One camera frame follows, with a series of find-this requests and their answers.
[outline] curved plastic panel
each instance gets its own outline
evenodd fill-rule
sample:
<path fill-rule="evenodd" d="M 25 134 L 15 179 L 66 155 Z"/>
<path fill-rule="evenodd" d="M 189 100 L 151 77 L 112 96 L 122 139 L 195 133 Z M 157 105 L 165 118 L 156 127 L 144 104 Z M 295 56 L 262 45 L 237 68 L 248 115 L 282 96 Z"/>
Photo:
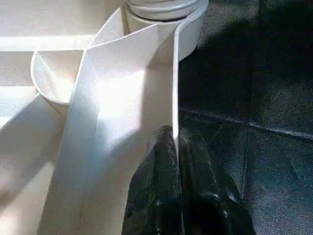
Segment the curved plastic panel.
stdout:
<path fill-rule="evenodd" d="M 82 51 L 35 52 L 31 63 L 31 77 L 38 92 L 46 99 L 69 104 Z"/>

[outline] white plastic divider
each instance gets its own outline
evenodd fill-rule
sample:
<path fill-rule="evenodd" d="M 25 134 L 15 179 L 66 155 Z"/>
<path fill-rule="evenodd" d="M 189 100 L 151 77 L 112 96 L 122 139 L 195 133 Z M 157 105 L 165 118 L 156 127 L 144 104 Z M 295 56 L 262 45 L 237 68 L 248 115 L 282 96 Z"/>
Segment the white plastic divider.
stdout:
<path fill-rule="evenodd" d="M 89 47 L 113 41 L 129 34 L 129 26 L 124 7 L 119 7 L 102 26 Z"/>
<path fill-rule="evenodd" d="M 38 92 L 57 104 L 68 105 L 83 51 L 36 51 L 30 71 Z"/>
<path fill-rule="evenodd" d="M 119 39 L 103 27 L 84 52 L 38 234 L 121 234 L 149 135 L 170 124 L 178 147 L 178 62 L 197 45 L 201 4 L 179 22 L 140 29 L 139 19 L 140 30 Z"/>
<path fill-rule="evenodd" d="M 36 234 L 64 124 L 37 94 L 0 129 L 1 234 Z"/>

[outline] dark tiled surface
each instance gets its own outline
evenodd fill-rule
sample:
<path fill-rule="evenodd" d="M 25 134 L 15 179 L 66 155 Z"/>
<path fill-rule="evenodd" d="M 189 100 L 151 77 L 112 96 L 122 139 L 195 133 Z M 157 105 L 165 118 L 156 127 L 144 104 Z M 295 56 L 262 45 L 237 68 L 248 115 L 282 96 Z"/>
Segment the dark tiled surface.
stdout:
<path fill-rule="evenodd" d="M 313 9 L 268 13 L 254 38 L 251 123 L 313 134 Z"/>
<path fill-rule="evenodd" d="M 313 5 L 290 2 L 262 0 L 214 37 L 207 14 L 179 65 L 180 125 L 222 158 L 258 235 L 313 234 Z"/>
<path fill-rule="evenodd" d="M 186 110 L 247 122 L 249 23 L 228 28 L 179 64 L 179 105 Z"/>
<path fill-rule="evenodd" d="M 244 201 L 257 234 L 313 234 L 313 145 L 250 130 Z"/>
<path fill-rule="evenodd" d="M 247 130 L 240 124 L 216 123 L 214 120 L 203 119 L 202 116 L 181 111 L 179 122 L 180 126 L 202 134 L 209 148 L 222 159 L 225 169 L 242 192 Z"/>

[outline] black tile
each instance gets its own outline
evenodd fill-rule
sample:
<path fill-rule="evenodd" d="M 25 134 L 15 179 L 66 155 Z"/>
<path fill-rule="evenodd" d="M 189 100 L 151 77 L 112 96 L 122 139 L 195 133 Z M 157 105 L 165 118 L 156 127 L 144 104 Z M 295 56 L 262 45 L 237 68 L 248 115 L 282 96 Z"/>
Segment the black tile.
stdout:
<path fill-rule="evenodd" d="M 226 171 L 234 179 L 238 190 L 243 190 L 247 130 L 241 124 L 219 123 L 207 117 L 180 111 L 180 127 L 197 130 L 208 147 L 222 159 Z"/>
<path fill-rule="evenodd" d="M 249 26 L 245 21 L 235 23 L 180 62 L 181 108 L 247 122 Z"/>
<path fill-rule="evenodd" d="M 313 234 L 313 144 L 249 132 L 244 201 L 257 234 Z"/>
<path fill-rule="evenodd" d="M 251 123 L 313 134 L 313 9 L 271 11 L 254 40 Z"/>

